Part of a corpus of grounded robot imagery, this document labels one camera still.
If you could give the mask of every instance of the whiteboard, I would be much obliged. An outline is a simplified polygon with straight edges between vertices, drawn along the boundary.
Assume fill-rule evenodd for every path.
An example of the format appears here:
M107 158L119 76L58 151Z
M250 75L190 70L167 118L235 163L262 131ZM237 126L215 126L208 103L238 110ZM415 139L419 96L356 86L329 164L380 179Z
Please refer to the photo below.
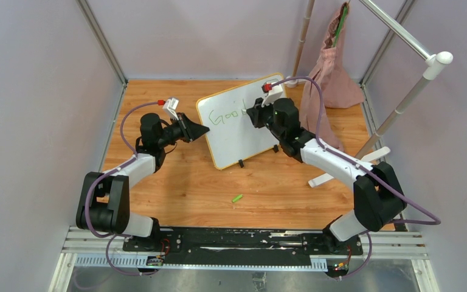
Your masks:
M210 128L206 139L217 169L225 169L278 144L267 128L253 127L242 109L252 107L255 99L264 97L261 89L264 83L282 78L282 74L275 73L196 102L201 124ZM287 97L285 89L282 97Z

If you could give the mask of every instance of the red connector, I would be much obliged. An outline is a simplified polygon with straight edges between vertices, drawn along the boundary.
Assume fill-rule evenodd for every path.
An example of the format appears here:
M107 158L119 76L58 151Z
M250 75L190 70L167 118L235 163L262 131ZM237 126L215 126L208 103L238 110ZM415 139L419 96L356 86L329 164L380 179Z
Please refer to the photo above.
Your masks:
M262 85L262 91L264 91L264 93L268 93L272 88L273 86L271 85L271 83L266 83Z

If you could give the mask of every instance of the wooden table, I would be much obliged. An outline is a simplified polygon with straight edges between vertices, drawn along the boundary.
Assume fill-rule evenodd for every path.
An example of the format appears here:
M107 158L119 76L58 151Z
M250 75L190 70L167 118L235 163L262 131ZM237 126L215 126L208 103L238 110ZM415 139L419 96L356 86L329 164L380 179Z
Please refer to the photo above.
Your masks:
M199 98L244 82L131 81L118 121L134 106L175 96L180 100L178 111L199 123L195 108ZM302 91L303 86L287 89L298 107ZM125 124L130 143L134 144L140 136L140 117L152 112L169 120L161 106L138 110ZM361 107L327 109L327 114L347 153L355 155L368 139ZM120 122L114 130L104 169L131 156L120 138L119 125ZM243 169L232 166L217 170L202 137L191 144L179 142L162 168L131 190L130 207L138 214L158 218L165 226L321 229L353 208L353 195L339 181L332 180L315 189L309 187L308 180L321 174L323 171L315 167L272 150L246 160ZM232 203L232 198L241 193L244 197Z

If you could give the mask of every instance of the white wall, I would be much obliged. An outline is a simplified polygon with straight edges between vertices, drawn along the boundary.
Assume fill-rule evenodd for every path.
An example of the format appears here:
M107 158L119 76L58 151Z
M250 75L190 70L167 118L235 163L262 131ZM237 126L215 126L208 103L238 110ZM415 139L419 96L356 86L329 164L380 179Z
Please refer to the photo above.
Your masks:
M75 1L0 1L0 291L46 291L121 85Z
M343 0L316 1L299 74L316 64ZM292 73L307 0L89 0L128 78L255 78ZM403 0L376 1L396 15ZM386 28L359 1L347 19L345 67L360 78Z
M432 52L452 52L454 62L384 142L406 196L441 217L440 226L418 227L441 291L467 291L467 1L418 1L405 27ZM401 40L393 42L369 86L380 122L425 68Z

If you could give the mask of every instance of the yellow whiteboard edge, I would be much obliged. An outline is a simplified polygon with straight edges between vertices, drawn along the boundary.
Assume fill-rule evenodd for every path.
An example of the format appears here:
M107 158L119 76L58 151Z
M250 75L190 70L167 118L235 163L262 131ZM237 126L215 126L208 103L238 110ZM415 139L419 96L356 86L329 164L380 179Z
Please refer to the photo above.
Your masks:
M248 85L248 84L250 84L250 83L257 82L257 81L266 79L266 78L268 78L268 77L275 76L275 75L279 75L279 76L282 78L282 80L285 79L284 76L282 75L282 73L276 72L276 73L269 74L269 75L264 76L264 77L260 77L260 78L255 79L255 80L251 80L251 81L246 82L246 83L243 83L243 84L241 84L241 85L237 85L237 86L234 86L234 87L232 87L232 88L225 89L225 90L220 91L220 92L216 92L216 93L211 94L211 95L209 95L209 96L201 97L200 99L198 99L198 100L196 101L196 111L198 112L199 122L201 123L201 125L203 125L203 120L201 119L201 115L199 114L199 110L198 110L198 103L199 103L200 101L202 101L202 100L204 100L204 99L208 99L209 97L217 96L218 94L225 93L225 92L230 91L230 90L233 90L233 89L235 89L235 88L243 87L243 86L246 86L246 85ZM286 88L285 88L285 84L282 84L282 86L283 86L283 92L285 93L285 96L287 97L287 90L286 90ZM218 170L223 170L223 169L226 169L226 168L228 168L228 167L230 167L230 166L235 165L235 164L238 163L238 162L234 162L234 163L229 164L229 165L227 165L227 166L225 166L225 167L223 167L223 168L219 168L219 167L216 165L216 160L214 160L214 155L212 155L212 148L210 148L209 137L208 137L206 134L205 134L205 140L207 140L207 146L208 146L208 148L209 148L210 156L212 157L212 162L214 163L214 167L215 167L216 169L218 169ZM248 157L246 157L246 158L244 158L244 159L242 159L242 160L243 160L243 161L244 161L244 160L247 160L247 159L249 159L249 158L251 158L251 157L253 157L253 156L255 156L255 155L259 155L260 153L266 152L266 151L268 151L269 149L273 149L273 146L269 147L269 148L266 149L266 150L262 150L261 152L255 153L255 154L253 154L252 156L248 156Z

